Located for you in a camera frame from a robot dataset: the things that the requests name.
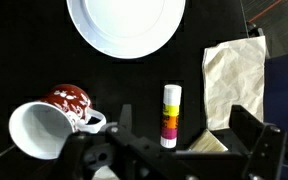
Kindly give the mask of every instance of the black table surface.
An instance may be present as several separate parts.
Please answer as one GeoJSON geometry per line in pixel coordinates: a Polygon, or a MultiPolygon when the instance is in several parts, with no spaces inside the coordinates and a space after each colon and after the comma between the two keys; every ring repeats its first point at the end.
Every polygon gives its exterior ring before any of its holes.
{"type": "Polygon", "coordinates": [[[158,51],[125,61],[101,54],[79,35],[64,0],[0,0],[0,151],[12,144],[12,111],[56,84],[82,87],[108,121],[134,109],[133,133],[159,143],[163,85],[183,87],[178,147],[206,127],[204,48],[247,37],[240,0],[187,0],[173,37],[158,51]]]}

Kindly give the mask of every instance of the glue stick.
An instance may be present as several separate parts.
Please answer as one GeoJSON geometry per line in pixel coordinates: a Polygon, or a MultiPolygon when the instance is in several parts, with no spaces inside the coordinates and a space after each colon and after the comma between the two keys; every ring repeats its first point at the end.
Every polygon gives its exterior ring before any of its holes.
{"type": "Polygon", "coordinates": [[[173,84],[164,86],[161,145],[165,148],[176,146],[181,93],[181,86],[173,84]]]}

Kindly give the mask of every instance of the mug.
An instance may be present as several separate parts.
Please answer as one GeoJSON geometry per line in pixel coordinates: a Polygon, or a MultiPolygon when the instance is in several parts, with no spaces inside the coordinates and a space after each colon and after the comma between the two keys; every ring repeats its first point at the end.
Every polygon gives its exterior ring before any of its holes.
{"type": "Polygon", "coordinates": [[[81,88],[61,84],[42,98],[15,109],[9,131],[14,143],[26,154],[56,159],[71,133],[97,133],[105,124],[105,116],[92,109],[90,98],[81,88]],[[92,117],[96,123],[88,125],[92,117]]]}

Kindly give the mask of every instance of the crumpled paper bag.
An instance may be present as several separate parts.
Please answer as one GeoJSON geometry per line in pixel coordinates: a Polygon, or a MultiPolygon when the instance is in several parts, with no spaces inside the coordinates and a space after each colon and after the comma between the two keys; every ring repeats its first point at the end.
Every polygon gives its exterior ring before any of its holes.
{"type": "Polygon", "coordinates": [[[263,122],[265,52],[264,36],[205,49],[202,68],[208,129],[229,128],[234,104],[263,122]]]}

